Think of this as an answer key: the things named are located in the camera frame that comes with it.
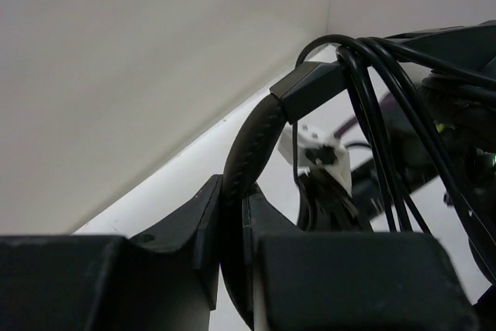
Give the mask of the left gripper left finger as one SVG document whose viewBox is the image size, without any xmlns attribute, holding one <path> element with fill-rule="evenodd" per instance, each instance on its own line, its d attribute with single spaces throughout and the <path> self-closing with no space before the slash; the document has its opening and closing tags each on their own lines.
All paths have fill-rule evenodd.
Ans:
<svg viewBox="0 0 496 331">
<path fill-rule="evenodd" d="M 149 229 L 3 236 L 3 330 L 206 330 L 219 279 L 222 179 Z"/>
</svg>

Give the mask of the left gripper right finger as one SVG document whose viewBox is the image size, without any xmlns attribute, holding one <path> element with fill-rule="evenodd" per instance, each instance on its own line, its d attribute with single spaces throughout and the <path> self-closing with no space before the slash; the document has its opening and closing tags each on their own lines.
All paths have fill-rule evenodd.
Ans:
<svg viewBox="0 0 496 331">
<path fill-rule="evenodd" d="M 255 330 L 477 330 L 448 254 L 422 233 L 307 233 L 243 201 Z"/>
</svg>

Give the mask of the black headphones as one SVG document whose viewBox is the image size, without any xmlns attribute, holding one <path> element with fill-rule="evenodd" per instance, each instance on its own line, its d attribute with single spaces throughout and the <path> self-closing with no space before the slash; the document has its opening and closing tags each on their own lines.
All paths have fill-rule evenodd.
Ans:
<svg viewBox="0 0 496 331">
<path fill-rule="evenodd" d="M 400 180 L 380 100 L 392 94 L 425 146 L 481 273 L 495 279 L 495 210 L 489 213 L 456 169 L 440 135 L 456 130 L 495 166 L 495 24 L 354 39 L 326 35 L 300 53 L 238 132 L 223 171 L 222 274 L 252 329 L 252 276 L 243 238 L 243 201 L 262 195 L 307 233 L 422 233 L 434 237 Z M 374 161 L 384 212 L 368 219 L 321 169 L 291 166 L 277 145 L 286 125 L 317 127 L 349 151 L 352 172 Z M 480 327 L 495 328 L 495 290 L 470 302 Z"/>
</svg>

